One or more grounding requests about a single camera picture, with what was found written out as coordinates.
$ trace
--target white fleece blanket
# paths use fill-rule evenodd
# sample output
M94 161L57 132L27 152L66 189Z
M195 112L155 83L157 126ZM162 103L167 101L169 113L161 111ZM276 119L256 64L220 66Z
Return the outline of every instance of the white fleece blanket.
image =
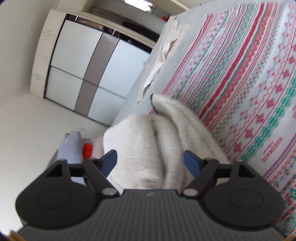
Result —
M132 114L104 134L104 152L115 149L117 165L108 180L124 189L176 189L181 192L193 176L183 163L183 152L229 163L207 128L186 106L153 95L157 114Z

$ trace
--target bed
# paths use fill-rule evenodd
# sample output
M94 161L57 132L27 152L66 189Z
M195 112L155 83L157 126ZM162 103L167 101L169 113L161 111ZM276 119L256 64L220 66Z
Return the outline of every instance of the bed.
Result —
M272 2L257 4L250 0L235 7L245 1L220 0L177 15L177 21L190 25L188 32L138 102L143 80L149 74L141 72L113 125L132 113L149 114L153 93L179 99L204 122L230 161L247 162L281 192L286 209L278 228L290 234L296 228L296 32L292 32L296 30L296 7L292 0ZM235 25L236 18L230 21L234 15L241 20L238 26L249 29L240 39L235 38L239 27L227 26ZM221 48L224 57L219 60L217 52L212 59L202 60L202 51L217 51L215 45L226 38L219 32L222 25L231 35L225 42L228 47ZM206 40L209 47L194 58L196 46ZM240 47L235 48L236 41ZM159 46L160 41L148 61L156 58ZM216 63L215 69L228 66L221 67L220 77L215 77L218 71L206 75L203 66ZM202 80L200 73L205 73Z

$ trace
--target window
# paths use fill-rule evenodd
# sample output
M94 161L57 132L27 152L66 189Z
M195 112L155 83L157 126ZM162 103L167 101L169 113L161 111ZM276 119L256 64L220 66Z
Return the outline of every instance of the window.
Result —
M154 5L151 2L145 0L124 0L124 2L145 12L152 11L154 7Z

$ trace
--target striped bedspread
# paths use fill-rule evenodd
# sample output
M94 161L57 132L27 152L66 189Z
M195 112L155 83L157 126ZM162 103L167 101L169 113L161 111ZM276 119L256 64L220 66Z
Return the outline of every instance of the striped bedspread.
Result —
M285 200L296 232L296 4L209 14L162 91L194 111L230 161L245 161Z

